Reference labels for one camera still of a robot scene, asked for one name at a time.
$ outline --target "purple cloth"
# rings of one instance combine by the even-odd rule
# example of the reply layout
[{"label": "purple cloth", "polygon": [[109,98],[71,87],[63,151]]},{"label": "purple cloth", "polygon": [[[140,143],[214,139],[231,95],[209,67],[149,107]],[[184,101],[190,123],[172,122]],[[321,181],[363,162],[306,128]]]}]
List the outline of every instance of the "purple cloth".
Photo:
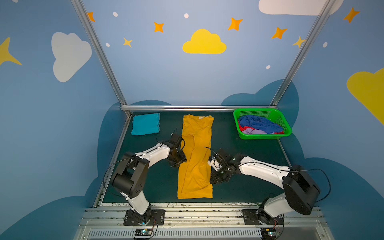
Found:
[{"label": "purple cloth", "polygon": [[244,133],[244,134],[268,134],[268,133],[264,132],[263,130],[252,129],[252,128],[247,128],[244,131],[242,131],[242,133]]}]

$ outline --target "yellow cloud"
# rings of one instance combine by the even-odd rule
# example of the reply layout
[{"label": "yellow cloud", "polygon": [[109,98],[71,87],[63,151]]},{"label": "yellow cloud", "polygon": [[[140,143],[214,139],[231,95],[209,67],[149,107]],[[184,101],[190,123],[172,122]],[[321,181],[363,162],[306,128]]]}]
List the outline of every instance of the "yellow cloud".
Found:
[{"label": "yellow cloud", "polygon": [[227,49],[221,42],[219,35],[210,33],[206,29],[197,30],[191,40],[183,45],[186,53],[220,54]]},{"label": "yellow cloud", "polygon": [[347,81],[347,88],[382,124],[384,124],[384,68],[376,73],[358,72]]}]

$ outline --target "red cloth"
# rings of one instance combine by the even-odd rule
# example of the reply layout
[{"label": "red cloth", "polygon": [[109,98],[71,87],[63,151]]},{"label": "red cloth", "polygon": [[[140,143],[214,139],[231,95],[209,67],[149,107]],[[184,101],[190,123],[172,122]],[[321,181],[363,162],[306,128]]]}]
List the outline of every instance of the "red cloth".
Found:
[{"label": "red cloth", "polygon": [[[237,123],[238,123],[238,125],[239,125],[240,132],[244,131],[244,130],[247,129],[247,128],[255,129],[255,128],[253,128],[253,127],[247,127],[247,126],[242,127],[242,126],[240,125],[239,120],[237,120]],[[284,131],[282,131],[282,132],[275,132],[274,134],[284,134]]]}]

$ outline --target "dark green table surface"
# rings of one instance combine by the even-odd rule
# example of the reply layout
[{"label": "dark green table surface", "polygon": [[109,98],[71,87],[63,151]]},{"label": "dark green table surface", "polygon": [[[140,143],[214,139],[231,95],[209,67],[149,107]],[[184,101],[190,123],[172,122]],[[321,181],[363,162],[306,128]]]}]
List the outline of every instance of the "dark green table surface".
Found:
[{"label": "dark green table surface", "polygon": [[[134,115],[149,112],[135,112]],[[232,112],[160,112],[160,132],[143,136],[132,136],[132,121],[128,127],[118,160],[129,151],[141,152],[168,140],[177,129],[181,135],[183,116],[209,116],[215,118],[212,125],[212,149],[224,148],[229,154],[243,153],[259,161],[287,166],[287,161],[277,140],[242,140],[239,138]],[[143,189],[149,202],[262,202],[270,193],[278,195],[283,190],[276,185],[249,175],[233,175],[229,182],[213,185],[213,198],[177,199],[178,169],[171,168],[167,160],[161,160],[148,171]],[[119,194],[112,186],[108,190]],[[123,197],[107,191],[103,202],[126,202]]]}]

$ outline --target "black mounting plate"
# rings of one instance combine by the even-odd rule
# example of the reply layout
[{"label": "black mounting plate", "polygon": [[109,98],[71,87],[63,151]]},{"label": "black mounting plate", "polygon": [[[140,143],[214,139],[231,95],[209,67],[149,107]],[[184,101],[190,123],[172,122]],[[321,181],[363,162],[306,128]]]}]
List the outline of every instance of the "black mounting plate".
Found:
[{"label": "black mounting plate", "polygon": [[[257,209],[243,209],[241,211],[241,216],[244,218],[245,225],[264,225],[263,223],[259,222]],[[282,225],[284,223],[284,219],[275,217],[275,218],[272,218],[272,220],[268,223],[268,225],[274,225],[275,221],[276,221],[276,224],[278,225]]]},{"label": "black mounting plate", "polygon": [[[156,219],[156,224],[155,225],[164,225],[164,214],[165,214],[165,210],[164,209],[155,209],[155,210],[151,210],[151,218],[148,222],[148,224],[146,224],[146,226],[152,226],[153,225],[153,220]],[[137,219],[134,214],[133,214],[133,211],[131,209],[129,209],[126,213],[125,213],[125,218],[124,218],[124,226],[140,226],[139,224],[139,219]]]}]

